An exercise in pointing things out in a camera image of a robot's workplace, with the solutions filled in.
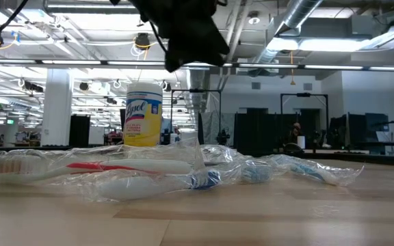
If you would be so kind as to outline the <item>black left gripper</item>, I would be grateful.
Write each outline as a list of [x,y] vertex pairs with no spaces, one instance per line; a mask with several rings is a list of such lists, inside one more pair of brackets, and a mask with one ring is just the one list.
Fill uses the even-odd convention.
[[128,0],[143,22],[157,26],[168,39],[165,69],[178,70],[192,62],[224,64],[230,48],[212,16],[218,0]]

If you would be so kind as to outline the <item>red white bagged toothbrush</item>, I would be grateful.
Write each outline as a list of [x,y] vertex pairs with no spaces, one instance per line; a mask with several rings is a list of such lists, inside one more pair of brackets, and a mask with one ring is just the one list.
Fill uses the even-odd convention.
[[193,146],[0,150],[0,184],[10,185],[112,171],[149,175],[190,174],[204,167],[199,148]]

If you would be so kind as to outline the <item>yellow white wipes canister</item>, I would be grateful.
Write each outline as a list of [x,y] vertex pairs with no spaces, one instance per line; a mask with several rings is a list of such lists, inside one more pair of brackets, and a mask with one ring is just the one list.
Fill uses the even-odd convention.
[[127,87],[123,143],[153,147],[159,144],[163,90],[154,83],[133,83]]

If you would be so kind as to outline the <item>overhead bar with light strips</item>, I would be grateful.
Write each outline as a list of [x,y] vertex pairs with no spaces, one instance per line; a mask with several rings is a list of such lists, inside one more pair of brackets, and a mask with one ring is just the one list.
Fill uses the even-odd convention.
[[[163,61],[146,60],[63,60],[63,59],[0,59],[1,66],[63,67],[63,68],[164,68]],[[280,69],[280,70],[348,70],[366,72],[394,72],[394,66],[342,66],[315,64],[251,64],[225,63],[222,68]]]

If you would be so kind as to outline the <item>clear bagged vanity pack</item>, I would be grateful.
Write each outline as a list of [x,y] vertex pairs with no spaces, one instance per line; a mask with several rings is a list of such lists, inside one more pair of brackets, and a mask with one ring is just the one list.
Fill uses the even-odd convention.
[[205,165],[219,165],[244,159],[243,154],[239,153],[235,149],[222,145],[201,145],[200,151]]

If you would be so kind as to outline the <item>seated person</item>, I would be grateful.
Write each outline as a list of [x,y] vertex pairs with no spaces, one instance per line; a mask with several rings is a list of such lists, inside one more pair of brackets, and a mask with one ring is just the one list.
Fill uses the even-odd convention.
[[301,130],[301,125],[299,122],[293,123],[292,127],[290,128],[289,134],[287,135],[284,151],[285,152],[303,152],[304,149],[301,149],[297,145],[297,136],[303,135]]

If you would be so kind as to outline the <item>light blue bagged toothbrush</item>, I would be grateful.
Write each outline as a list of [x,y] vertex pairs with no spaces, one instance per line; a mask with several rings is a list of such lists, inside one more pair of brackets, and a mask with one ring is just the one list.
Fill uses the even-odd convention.
[[213,166],[223,184],[257,184],[270,181],[276,172],[273,165],[257,159],[237,159]]
[[285,154],[272,155],[270,161],[282,172],[291,172],[340,187],[352,184],[364,170],[364,166],[360,169],[332,167]]

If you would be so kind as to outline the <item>black partition panel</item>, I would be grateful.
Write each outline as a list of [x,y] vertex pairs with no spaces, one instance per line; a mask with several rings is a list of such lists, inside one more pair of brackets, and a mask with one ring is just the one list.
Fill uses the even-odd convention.
[[90,132],[90,117],[85,115],[72,115],[70,119],[69,146],[74,148],[87,148]]

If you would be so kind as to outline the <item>dark blue bagged toothbrush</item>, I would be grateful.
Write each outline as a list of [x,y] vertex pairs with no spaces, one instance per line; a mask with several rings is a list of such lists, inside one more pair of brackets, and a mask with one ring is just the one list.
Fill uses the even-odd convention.
[[78,191],[90,201],[128,201],[184,190],[205,190],[222,182],[220,172],[202,169],[189,174],[143,174],[111,170],[83,179]]

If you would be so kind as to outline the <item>white pillar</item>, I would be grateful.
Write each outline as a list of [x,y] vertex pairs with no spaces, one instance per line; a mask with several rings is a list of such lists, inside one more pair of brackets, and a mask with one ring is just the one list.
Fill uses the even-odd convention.
[[42,146],[69,144],[72,96],[73,78],[70,70],[49,68],[44,91]]

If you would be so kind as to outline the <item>dark background monitor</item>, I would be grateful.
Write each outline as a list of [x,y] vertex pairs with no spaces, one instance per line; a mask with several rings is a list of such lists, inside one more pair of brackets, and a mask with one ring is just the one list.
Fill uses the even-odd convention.
[[389,117],[383,113],[366,113],[366,135],[368,142],[388,142],[389,137]]

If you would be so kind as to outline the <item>black frame stand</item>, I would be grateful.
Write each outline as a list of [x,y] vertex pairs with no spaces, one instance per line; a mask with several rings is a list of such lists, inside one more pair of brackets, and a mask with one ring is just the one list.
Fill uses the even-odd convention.
[[283,126],[283,123],[284,123],[284,120],[283,120],[283,118],[284,118],[283,108],[284,108],[284,104],[286,102],[284,101],[283,98],[285,96],[295,96],[295,97],[298,97],[298,98],[315,97],[320,102],[321,102],[321,100],[318,99],[318,97],[319,96],[324,97],[325,103],[322,103],[322,104],[324,104],[325,108],[326,108],[326,125],[325,125],[326,129],[324,130],[324,133],[321,135],[322,136],[322,142],[321,143],[319,142],[320,146],[322,146],[325,143],[326,134],[328,133],[328,129],[329,129],[329,99],[328,99],[328,95],[327,94],[311,94],[311,93],[308,93],[308,92],[282,93],[282,94],[280,94],[280,120],[279,120],[280,133],[282,133],[283,130],[284,130],[284,126]]
[[[206,94],[208,93],[211,96],[212,92],[215,92],[218,94],[218,98],[215,98],[215,100],[218,100],[218,110],[216,111],[218,113],[218,134],[215,137],[215,140],[217,141],[218,144],[223,145],[224,144],[224,136],[222,133],[222,117],[221,117],[221,110],[222,110],[222,91],[221,90],[208,90],[208,89],[198,89],[198,88],[192,88],[192,89],[172,89],[170,92],[170,133],[172,133],[173,127],[172,127],[172,122],[174,119],[173,116],[173,109],[175,105],[175,100],[176,98],[174,97],[175,92],[187,92],[188,94]],[[198,140],[200,144],[204,143],[203,139],[203,125],[202,125],[202,116],[201,112],[197,112],[198,116]]]

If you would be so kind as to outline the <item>black partition wall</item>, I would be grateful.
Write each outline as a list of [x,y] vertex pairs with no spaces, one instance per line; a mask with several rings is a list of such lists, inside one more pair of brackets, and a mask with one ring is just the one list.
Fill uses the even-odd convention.
[[322,142],[326,127],[322,125],[318,109],[301,109],[284,113],[284,130],[280,133],[279,113],[237,113],[233,146],[242,154],[264,155],[283,150],[293,123],[299,122],[306,137],[306,148],[312,149]]

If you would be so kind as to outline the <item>silver ventilation duct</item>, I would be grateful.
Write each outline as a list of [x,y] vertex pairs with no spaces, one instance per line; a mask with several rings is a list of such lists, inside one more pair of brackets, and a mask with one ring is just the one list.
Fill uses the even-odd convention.
[[280,34],[293,32],[299,36],[302,24],[324,0],[290,0],[287,10],[270,21],[266,30],[265,48],[253,59],[253,63],[271,63],[284,48],[276,47]]

